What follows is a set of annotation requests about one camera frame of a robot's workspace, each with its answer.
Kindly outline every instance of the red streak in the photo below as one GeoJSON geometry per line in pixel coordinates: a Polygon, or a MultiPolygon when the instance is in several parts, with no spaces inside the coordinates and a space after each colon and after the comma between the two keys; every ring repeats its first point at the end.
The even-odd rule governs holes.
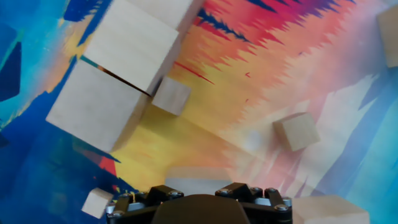
{"type": "Polygon", "coordinates": [[[116,176],[116,168],[114,166],[114,161],[112,159],[103,157],[102,161],[99,164],[99,167],[116,176]]]}
{"type": "Polygon", "coordinates": [[[204,79],[204,80],[206,80],[206,81],[208,81],[208,82],[210,82],[211,84],[214,85],[214,83],[213,83],[212,81],[208,80],[208,79],[205,78],[203,75],[200,75],[200,74],[198,74],[197,72],[194,72],[194,71],[190,70],[188,67],[182,65],[181,63],[178,63],[178,62],[174,62],[174,63],[175,63],[176,65],[178,65],[178,66],[180,66],[180,67],[182,67],[182,68],[188,70],[189,72],[193,73],[193,74],[196,75],[197,77],[200,77],[200,78],[202,78],[202,79],[204,79]]]}

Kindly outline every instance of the large wooden block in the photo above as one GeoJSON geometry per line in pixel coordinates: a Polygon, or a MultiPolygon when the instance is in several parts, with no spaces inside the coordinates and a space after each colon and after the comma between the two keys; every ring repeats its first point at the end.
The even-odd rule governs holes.
{"type": "Polygon", "coordinates": [[[369,213],[336,196],[293,199],[295,224],[369,224],[369,213]]]}
{"type": "Polygon", "coordinates": [[[176,30],[127,0],[114,0],[84,56],[153,95],[180,48],[176,30]]]}
{"type": "Polygon", "coordinates": [[[113,194],[107,193],[99,188],[94,189],[88,194],[86,202],[81,210],[96,218],[101,218],[104,215],[105,207],[110,203],[112,198],[113,194]]]}
{"type": "Polygon", "coordinates": [[[205,0],[128,0],[185,37],[205,0]]]}
{"type": "Polygon", "coordinates": [[[122,146],[149,97],[80,60],[46,120],[104,151],[122,146]]]}
{"type": "Polygon", "coordinates": [[[320,141],[317,127],[309,113],[297,113],[273,123],[283,146],[297,151],[320,141]]]}
{"type": "Polygon", "coordinates": [[[152,104],[174,115],[180,116],[191,94],[191,88],[171,78],[164,78],[152,104]]]}
{"type": "Polygon", "coordinates": [[[168,170],[165,185],[185,195],[210,194],[232,184],[227,171],[219,167],[173,167],[168,170]]]}
{"type": "Polygon", "coordinates": [[[398,6],[395,6],[378,15],[377,20],[384,44],[387,66],[398,66],[398,6]]]}

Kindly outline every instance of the floor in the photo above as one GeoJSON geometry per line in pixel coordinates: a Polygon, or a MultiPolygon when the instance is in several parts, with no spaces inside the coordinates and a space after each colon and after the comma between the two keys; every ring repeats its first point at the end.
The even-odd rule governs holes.
{"type": "Polygon", "coordinates": [[[398,222],[398,70],[376,22],[396,0],[207,0],[169,73],[192,88],[185,111],[150,106],[107,155],[45,117],[109,2],[0,0],[15,31],[0,68],[22,43],[21,89],[0,101],[3,223],[104,223],[80,211],[91,189],[146,190],[171,166],[225,167],[291,197],[338,194],[373,224],[398,222]],[[272,122],[303,111],[322,141],[282,150],[272,122]]]}

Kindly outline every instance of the robotic arm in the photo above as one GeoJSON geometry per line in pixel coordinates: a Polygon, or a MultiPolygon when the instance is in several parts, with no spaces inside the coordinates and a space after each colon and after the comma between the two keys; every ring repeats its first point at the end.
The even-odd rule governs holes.
{"type": "Polygon", "coordinates": [[[190,195],[165,185],[124,194],[106,207],[107,224],[293,224],[292,200],[278,190],[233,183],[215,195],[190,195]]]}

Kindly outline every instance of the bolt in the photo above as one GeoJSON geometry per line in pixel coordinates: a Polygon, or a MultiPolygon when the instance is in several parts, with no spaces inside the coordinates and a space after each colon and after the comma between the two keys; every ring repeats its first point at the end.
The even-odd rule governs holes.
{"type": "Polygon", "coordinates": [[[261,188],[259,188],[259,187],[251,187],[250,188],[250,190],[253,190],[253,191],[260,191],[260,190],[262,190],[261,188]]]}
{"type": "Polygon", "coordinates": [[[113,213],[107,214],[108,218],[121,217],[124,214],[122,211],[114,211],[113,213]]]}
{"type": "Polygon", "coordinates": [[[217,190],[217,193],[219,193],[220,195],[229,195],[232,193],[232,190],[230,189],[219,189],[217,190]]]}
{"type": "Polygon", "coordinates": [[[287,205],[288,207],[292,206],[292,198],[290,198],[290,197],[282,197],[282,199],[284,200],[285,205],[287,205]]]}
{"type": "Polygon", "coordinates": [[[287,211],[289,208],[286,205],[280,204],[280,205],[275,206],[274,209],[277,211],[280,211],[280,212],[284,212],[284,211],[287,211]]]}
{"type": "Polygon", "coordinates": [[[183,196],[183,193],[179,190],[172,190],[169,192],[169,196],[179,197],[179,196],[183,196]]]}
{"type": "Polygon", "coordinates": [[[112,215],[114,217],[120,217],[120,216],[124,215],[124,212],[122,212],[122,211],[113,211],[112,215]]]}
{"type": "Polygon", "coordinates": [[[276,189],[275,189],[275,188],[272,188],[272,187],[270,187],[270,188],[266,189],[266,191],[269,191],[269,192],[275,192],[275,191],[276,191],[276,189]]]}

